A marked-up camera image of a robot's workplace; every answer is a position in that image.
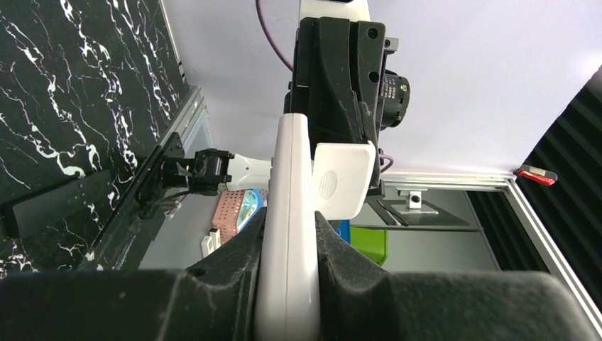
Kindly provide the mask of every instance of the pink basket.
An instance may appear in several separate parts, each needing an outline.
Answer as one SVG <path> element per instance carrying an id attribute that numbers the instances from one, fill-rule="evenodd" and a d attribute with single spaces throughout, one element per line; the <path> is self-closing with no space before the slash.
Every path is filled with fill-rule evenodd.
<path id="1" fill-rule="evenodd" d="M 213 227 L 219 229 L 222 244 L 225 244 L 239 233 L 236 223 L 239 220 L 245 192 L 246 190 L 222 192 L 219 197 L 212 224 Z M 259 192 L 261 193 L 261 197 L 266 200 L 268 191 L 260 190 Z"/>

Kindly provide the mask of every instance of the black marble surface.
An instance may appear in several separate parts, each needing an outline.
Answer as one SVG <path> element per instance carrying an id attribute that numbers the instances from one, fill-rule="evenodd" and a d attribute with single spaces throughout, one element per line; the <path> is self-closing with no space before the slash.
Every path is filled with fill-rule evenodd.
<path id="1" fill-rule="evenodd" d="M 91 257 L 173 119 L 188 88 L 158 2 L 0 2 L 0 205 L 99 170 L 113 177 L 87 209 L 22 240 L 0 234 L 0 278 Z"/>

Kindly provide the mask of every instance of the screw hole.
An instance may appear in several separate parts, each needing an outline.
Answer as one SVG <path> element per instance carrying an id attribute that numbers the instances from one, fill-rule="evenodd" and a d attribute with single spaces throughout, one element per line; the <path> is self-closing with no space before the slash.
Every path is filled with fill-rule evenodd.
<path id="1" fill-rule="evenodd" d="M 368 38 L 376 39 L 378 37 L 378 30 L 374 27 L 368 29 Z"/>
<path id="2" fill-rule="evenodd" d="M 373 71 L 368 74 L 368 78 L 372 83 L 378 83 L 381 77 L 378 75 L 378 72 Z"/>
<path id="3" fill-rule="evenodd" d="M 188 273 L 195 278 L 203 277 L 207 272 L 204 269 L 188 269 Z"/>

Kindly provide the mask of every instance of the green plastic container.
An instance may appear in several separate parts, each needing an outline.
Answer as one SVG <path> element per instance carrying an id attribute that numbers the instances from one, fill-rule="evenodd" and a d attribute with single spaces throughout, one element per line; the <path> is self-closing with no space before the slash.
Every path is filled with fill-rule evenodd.
<path id="1" fill-rule="evenodd" d="M 387 231 L 351 227 L 351 245 L 368 259 L 382 266 L 387 260 Z"/>

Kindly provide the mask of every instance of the red object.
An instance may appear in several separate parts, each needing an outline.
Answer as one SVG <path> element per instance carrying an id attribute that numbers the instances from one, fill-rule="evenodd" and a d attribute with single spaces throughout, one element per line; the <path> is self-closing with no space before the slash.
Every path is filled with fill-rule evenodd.
<path id="1" fill-rule="evenodd" d="M 527 172 L 526 170 L 520 170 L 518 172 L 518 176 L 536 181 L 536 182 L 541 183 L 542 185 L 546 185 L 548 187 L 551 185 L 554 185 L 556 183 L 555 179 L 546 178 L 545 176 L 538 175 L 538 174 L 533 174 L 531 172 Z"/>

